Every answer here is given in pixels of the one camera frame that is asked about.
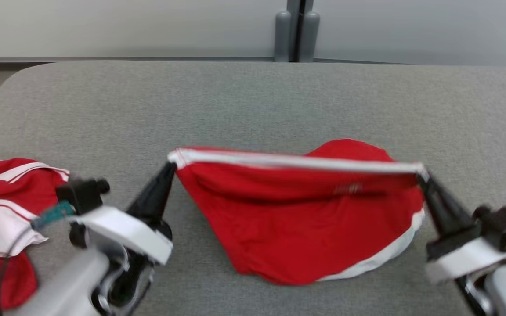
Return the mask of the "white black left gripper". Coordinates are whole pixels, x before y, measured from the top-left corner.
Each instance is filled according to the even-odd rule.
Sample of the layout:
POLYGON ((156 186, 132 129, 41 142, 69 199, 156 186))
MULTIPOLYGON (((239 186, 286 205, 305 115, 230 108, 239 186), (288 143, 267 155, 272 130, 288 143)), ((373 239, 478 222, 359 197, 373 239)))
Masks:
POLYGON ((165 163, 126 213, 101 206, 78 216, 87 244, 110 263, 91 296, 98 308, 138 307, 153 283, 156 266, 167 264, 174 244, 163 214, 176 170, 175 163, 165 163))

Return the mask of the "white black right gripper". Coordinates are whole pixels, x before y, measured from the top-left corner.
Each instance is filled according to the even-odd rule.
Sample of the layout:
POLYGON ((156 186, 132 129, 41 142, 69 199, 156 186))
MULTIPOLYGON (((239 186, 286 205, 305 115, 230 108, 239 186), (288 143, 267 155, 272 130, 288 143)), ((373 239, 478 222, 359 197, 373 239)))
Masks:
POLYGON ((506 252, 481 236, 481 228, 432 175, 417 174, 438 238, 427 243, 426 274, 433 284, 453 282, 475 316, 506 316, 506 252))

